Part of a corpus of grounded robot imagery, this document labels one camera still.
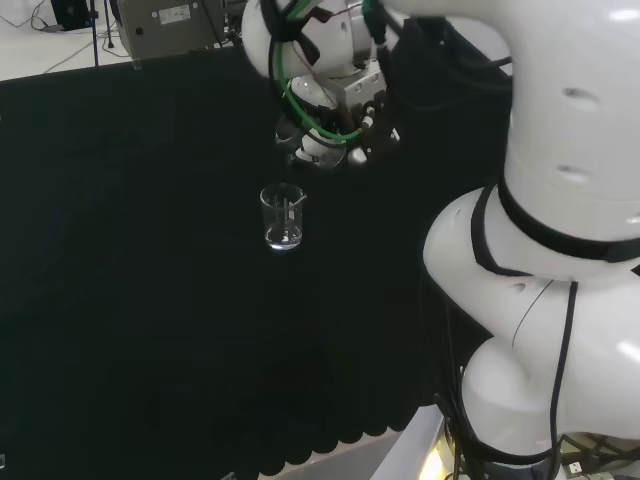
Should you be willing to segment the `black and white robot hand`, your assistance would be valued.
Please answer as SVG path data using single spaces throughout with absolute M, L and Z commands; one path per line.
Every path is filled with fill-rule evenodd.
M 310 71 L 286 83 L 275 141 L 293 168 L 322 172 L 362 167 L 394 150 L 400 134 L 387 108 L 386 83 L 371 60 L 340 77 Z

